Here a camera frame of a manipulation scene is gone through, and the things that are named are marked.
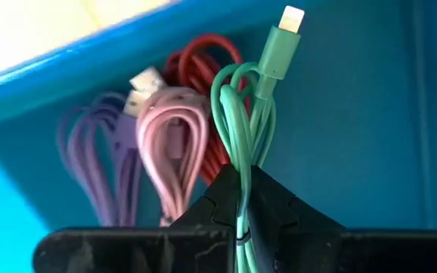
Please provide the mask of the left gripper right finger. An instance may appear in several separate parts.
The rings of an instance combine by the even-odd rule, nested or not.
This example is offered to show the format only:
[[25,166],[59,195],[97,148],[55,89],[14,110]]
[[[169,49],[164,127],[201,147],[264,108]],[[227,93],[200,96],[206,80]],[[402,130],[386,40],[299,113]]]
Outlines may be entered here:
[[346,228],[254,166],[250,229],[261,272],[437,273],[437,231]]

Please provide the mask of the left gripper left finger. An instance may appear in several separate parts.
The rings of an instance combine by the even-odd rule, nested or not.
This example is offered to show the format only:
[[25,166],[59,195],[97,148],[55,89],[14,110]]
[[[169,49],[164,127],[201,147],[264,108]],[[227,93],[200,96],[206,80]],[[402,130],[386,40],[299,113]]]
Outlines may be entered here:
[[236,267],[239,175],[226,165],[169,227],[73,227],[42,239],[38,273],[230,273]]

